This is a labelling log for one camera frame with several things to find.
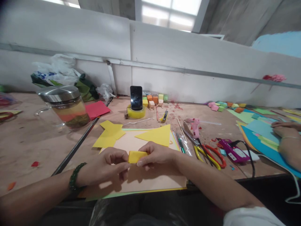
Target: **black cable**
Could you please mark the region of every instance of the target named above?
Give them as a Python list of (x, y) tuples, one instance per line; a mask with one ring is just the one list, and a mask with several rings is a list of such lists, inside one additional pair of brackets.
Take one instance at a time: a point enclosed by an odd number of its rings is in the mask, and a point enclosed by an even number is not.
[(205, 154), (206, 154), (206, 157), (208, 158), (208, 161), (210, 162), (210, 165), (213, 167), (213, 164), (212, 164), (211, 160), (209, 159), (209, 157), (208, 157), (208, 154), (207, 154), (207, 152), (206, 152), (206, 150), (205, 150), (204, 146), (202, 145), (202, 143), (201, 143), (200, 139), (199, 139), (199, 138), (197, 138), (197, 140), (198, 140), (198, 142), (200, 143), (200, 145), (201, 145), (201, 148), (202, 148), (202, 149), (203, 149), (203, 151), (205, 152)]
[(253, 170), (253, 172), (252, 172), (252, 178), (254, 178), (255, 177), (255, 166), (254, 166), (254, 162), (253, 162), (253, 159), (252, 159), (252, 156), (251, 156), (251, 153), (250, 153), (249, 146), (244, 141), (241, 141), (241, 140), (234, 141), (234, 142), (230, 143), (229, 145), (233, 148), (239, 142), (242, 142), (246, 146), (246, 148), (248, 150), (248, 154), (249, 154), (249, 157), (250, 157), (250, 160), (251, 160), (251, 165), (252, 165), (252, 170)]

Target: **stainless steel lid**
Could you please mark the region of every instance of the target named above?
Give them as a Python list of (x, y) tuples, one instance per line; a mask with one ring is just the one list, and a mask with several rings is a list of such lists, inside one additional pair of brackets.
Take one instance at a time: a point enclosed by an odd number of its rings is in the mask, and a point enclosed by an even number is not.
[(63, 102), (75, 99), (81, 94), (75, 86), (49, 86), (37, 92), (40, 98), (49, 103)]

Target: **phone screen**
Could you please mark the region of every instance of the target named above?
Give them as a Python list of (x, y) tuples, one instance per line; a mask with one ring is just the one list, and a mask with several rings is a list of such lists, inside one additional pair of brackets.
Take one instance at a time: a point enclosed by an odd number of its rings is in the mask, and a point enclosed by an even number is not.
[(131, 86), (131, 109), (142, 110), (142, 87)]

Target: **white sleeve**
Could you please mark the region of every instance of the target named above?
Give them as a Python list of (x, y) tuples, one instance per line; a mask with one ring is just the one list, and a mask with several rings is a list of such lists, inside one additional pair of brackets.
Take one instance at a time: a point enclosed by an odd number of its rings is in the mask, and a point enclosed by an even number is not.
[(238, 208), (224, 217), (224, 226), (285, 226), (265, 207)]

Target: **yellow tape roll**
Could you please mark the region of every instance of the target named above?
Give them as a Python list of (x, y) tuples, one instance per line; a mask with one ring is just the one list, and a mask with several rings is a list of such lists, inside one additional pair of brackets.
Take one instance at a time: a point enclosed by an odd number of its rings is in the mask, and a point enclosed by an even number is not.
[(143, 118), (145, 116), (145, 112), (146, 112), (146, 107), (143, 105), (143, 109), (139, 110), (139, 111), (135, 111), (131, 109), (131, 105), (129, 105), (127, 107), (128, 110), (128, 115), (131, 118), (135, 118), (135, 119), (139, 119), (139, 118)]

